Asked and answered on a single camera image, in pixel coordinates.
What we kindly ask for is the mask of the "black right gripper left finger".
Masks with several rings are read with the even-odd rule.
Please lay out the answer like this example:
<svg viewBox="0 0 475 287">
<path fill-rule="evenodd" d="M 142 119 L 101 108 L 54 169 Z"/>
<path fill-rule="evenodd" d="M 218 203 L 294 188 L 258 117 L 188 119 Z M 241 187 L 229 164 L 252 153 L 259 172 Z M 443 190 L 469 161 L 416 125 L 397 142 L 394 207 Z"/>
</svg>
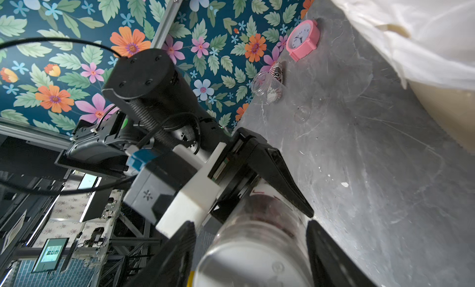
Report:
<svg viewBox="0 0 475 287">
<path fill-rule="evenodd" d="M 195 225 L 186 221 L 158 254 L 126 284 L 128 287 L 185 287 L 197 239 Z"/>
</svg>

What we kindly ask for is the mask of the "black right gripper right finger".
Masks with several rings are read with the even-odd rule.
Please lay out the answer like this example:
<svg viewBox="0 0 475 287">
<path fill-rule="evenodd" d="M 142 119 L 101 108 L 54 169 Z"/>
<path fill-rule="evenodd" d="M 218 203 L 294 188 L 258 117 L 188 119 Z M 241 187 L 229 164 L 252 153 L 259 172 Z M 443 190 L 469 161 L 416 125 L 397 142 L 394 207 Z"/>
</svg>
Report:
<svg viewBox="0 0 475 287">
<path fill-rule="evenodd" d="M 376 287 L 315 220 L 308 222 L 306 243 L 316 287 Z"/>
</svg>

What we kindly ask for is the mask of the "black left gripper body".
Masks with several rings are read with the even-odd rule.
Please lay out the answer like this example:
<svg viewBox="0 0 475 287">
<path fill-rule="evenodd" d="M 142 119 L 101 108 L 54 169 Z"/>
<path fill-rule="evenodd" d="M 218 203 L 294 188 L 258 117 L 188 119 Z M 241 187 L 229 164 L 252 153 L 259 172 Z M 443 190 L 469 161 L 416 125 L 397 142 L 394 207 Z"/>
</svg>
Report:
<svg viewBox="0 0 475 287">
<path fill-rule="evenodd" d="M 219 223 L 226 222 L 241 200 L 239 193 L 255 179 L 271 181 L 271 170 L 265 166 L 270 163 L 268 148 L 261 134 L 243 127 L 231 136 L 208 175 L 221 189 L 210 209 L 210 215 Z"/>
</svg>

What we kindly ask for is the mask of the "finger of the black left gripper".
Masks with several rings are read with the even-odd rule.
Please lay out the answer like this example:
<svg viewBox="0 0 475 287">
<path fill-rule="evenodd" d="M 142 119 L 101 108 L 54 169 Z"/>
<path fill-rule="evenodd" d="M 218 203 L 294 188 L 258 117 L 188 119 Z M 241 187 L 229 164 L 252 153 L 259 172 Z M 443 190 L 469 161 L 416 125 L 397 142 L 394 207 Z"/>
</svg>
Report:
<svg viewBox="0 0 475 287">
<path fill-rule="evenodd" d="M 278 149 L 264 144 L 256 147 L 256 173 L 305 216 L 314 216 L 313 208 L 295 183 Z"/>
</svg>

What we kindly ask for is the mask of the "clear flower tea jar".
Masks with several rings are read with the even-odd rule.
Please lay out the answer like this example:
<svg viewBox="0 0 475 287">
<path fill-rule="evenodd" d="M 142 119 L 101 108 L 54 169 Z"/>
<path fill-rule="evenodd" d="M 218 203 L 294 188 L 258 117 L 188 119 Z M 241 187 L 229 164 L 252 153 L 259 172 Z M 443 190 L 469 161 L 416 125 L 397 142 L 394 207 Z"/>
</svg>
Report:
<svg viewBox="0 0 475 287">
<path fill-rule="evenodd" d="M 276 103 L 282 97 L 283 84 L 268 72 L 259 72 L 251 83 L 251 91 L 263 97 L 267 104 Z"/>
</svg>

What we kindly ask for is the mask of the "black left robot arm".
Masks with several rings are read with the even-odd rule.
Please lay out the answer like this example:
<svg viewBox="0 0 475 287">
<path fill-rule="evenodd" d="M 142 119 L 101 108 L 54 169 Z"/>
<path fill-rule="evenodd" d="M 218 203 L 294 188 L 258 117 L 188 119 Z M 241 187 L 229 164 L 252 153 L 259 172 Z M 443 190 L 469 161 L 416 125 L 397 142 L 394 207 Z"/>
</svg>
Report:
<svg viewBox="0 0 475 287">
<path fill-rule="evenodd" d="M 124 201 L 154 225 L 199 170 L 178 155 L 180 147 L 201 160 L 209 159 L 219 145 L 224 147 L 208 172 L 221 186 L 209 209 L 219 221 L 227 219 L 239 193 L 257 178 L 313 216 L 280 151 L 243 127 L 228 134 L 199 105 L 165 51 L 148 49 L 120 58 L 102 96 L 114 110 L 98 122 L 81 119 L 56 162 L 97 176 L 128 178 L 131 186 Z"/>
</svg>

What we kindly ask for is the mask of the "clear jar with white lid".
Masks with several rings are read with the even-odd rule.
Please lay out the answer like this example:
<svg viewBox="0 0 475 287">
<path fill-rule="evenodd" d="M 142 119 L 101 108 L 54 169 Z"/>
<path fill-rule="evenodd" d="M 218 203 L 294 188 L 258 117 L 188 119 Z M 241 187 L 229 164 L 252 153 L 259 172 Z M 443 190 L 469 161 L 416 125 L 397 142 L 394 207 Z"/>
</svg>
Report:
<svg viewBox="0 0 475 287">
<path fill-rule="evenodd" d="M 195 287 L 311 287 L 309 218 L 261 179 L 233 210 L 194 273 Z"/>
</svg>

